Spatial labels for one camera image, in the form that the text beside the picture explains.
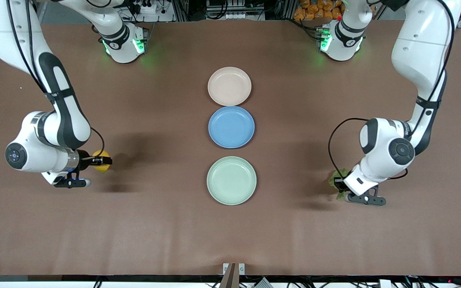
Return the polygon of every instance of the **brown table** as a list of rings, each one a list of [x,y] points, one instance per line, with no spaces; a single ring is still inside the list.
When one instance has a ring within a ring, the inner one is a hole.
[[[333,62],[289,22],[159,24],[148,55],[118,64],[86,25],[44,26],[114,166],[89,169],[84,189],[53,188],[13,170],[5,146],[23,117],[48,111],[31,77],[0,61],[0,274],[461,275],[461,29],[428,150],[407,177],[381,184],[382,208],[335,200],[326,145],[348,117],[411,116],[417,92],[392,68],[401,22],[372,22],[359,53]],[[253,140],[225,150],[208,136],[217,104],[211,73],[244,69],[242,106]],[[362,123],[342,127],[333,151],[351,168]],[[96,136],[84,146],[100,146]],[[236,155],[256,169],[253,197],[218,204],[213,162]]]

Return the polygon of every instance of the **green plate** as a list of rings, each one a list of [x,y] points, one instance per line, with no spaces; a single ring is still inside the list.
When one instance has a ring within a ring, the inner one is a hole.
[[[221,204],[238,205],[247,201],[257,185],[254,167],[243,158],[229,156],[216,161],[207,173],[207,189]]]

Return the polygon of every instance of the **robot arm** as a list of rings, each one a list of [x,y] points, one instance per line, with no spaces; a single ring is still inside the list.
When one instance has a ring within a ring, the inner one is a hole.
[[[392,51],[392,64],[417,87],[415,109],[408,122],[373,118],[362,127],[360,143],[366,155],[344,179],[356,195],[402,172],[428,147],[446,85],[445,54],[461,11],[461,0],[443,1],[446,7],[438,0],[406,4],[406,20]],[[446,8],[453,15],[453,25]]]
[[[110,2],[115,6],[122,0]],[[142,40],[143,30],[124,24],[115,9],[95,7],[81,0],[61,3],[93,22],[117,62],[130,62],[143,53],[136,45]],[[98,0],[92,3],[99,5]],[[89,165],[111,164],[111,159],[90,157],[78,149],[90,137],[90,124],[62,63],[46,44],[28,0],[0,0],[0,58],[29,73],[54,108],[51,112],[32,112],[24,118],[18,136],[5,151],[8,164],[17,170],[42,173],[50,184],[88,186],[88,179],[71,179],[71,173]]]

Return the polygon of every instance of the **green light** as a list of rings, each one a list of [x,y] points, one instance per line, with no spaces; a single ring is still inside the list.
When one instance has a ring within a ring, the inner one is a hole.
[[[360,40],[357,43],[357,48],[355,49],[355,52],[357,52],[360,49],[360,43],[362,42],[362,39],[364,39],[364,37],[360,37]]]
[[[104,40],[103,40],[102,43],[104,44],[104,47],[106,48],[106,53],[108,53],[108,55],[110,55],[110,51],[108,50],[108,46],[106,46],[106,42],[104,42]]]
[[[321,50],[326,52],[331,42],[332,42],[332,35],[328,35],[328,37],[321,42]]]
[[[145,48],[144,48],[142,40],[137,41],[137,40],[133,39],[133,44],[134,44],[134,46],[136,48],[136,52],[138,52],[139,54],[144,53]]]

